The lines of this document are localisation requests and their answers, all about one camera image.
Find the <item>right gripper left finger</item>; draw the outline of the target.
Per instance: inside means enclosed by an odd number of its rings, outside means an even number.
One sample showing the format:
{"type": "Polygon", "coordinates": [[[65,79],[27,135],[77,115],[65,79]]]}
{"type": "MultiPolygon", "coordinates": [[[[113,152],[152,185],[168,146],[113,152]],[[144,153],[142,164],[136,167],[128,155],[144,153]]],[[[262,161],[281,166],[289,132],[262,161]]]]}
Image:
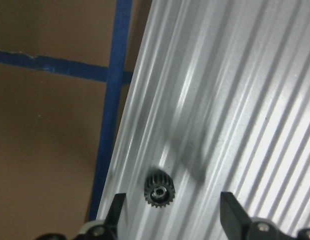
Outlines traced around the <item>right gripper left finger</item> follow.
{"type": "Polygon", "coordinates": [[[112,200],[108,214],[104,222],[104,224],[107,227],[109,228],[117,227],[125,199],[126,199],[125,193],[117,193],[114,195],[114,198],[112,200]]]}

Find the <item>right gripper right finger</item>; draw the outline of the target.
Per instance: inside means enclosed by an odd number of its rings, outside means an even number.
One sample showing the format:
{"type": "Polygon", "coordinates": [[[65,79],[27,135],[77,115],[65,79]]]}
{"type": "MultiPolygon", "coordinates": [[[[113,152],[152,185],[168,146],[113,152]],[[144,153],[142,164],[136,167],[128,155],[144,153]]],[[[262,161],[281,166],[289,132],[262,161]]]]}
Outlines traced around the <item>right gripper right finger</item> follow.
{"type": "Polygon", "coordinates": [[[228,238],[245,238],[251,218],[231,192],[220,194],[220,223],[228,238]]]}

